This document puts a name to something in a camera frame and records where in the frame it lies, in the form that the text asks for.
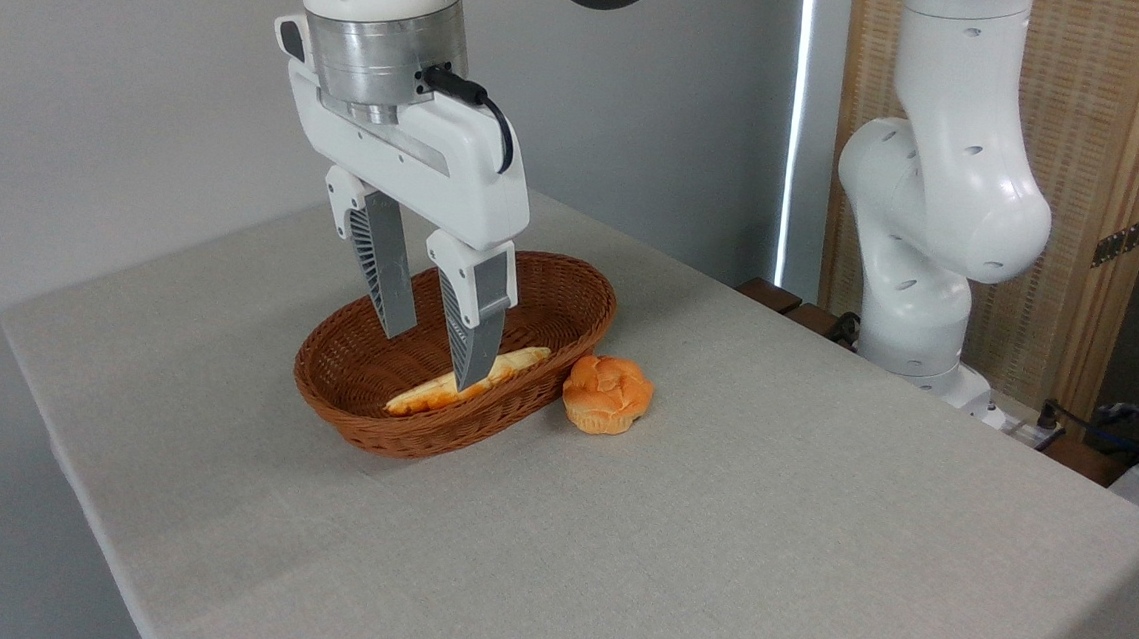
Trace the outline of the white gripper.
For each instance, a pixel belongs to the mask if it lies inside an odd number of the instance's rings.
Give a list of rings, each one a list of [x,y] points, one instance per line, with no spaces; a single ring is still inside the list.
[[[316,73],[302,62],[290,59],[289,80],[308,141],[339,165],[325,182],[334,227],[353,246],[390,339],[417,326],[399,203],[441,228],[426,246],[439,269],[454,388],[472,390],[492,370],[506,312],[519,303],[508,239],[530,218],[521,158],[503,170],[495,118],[446,96],[400,108],[395,125],[376,125],[323,106]]]

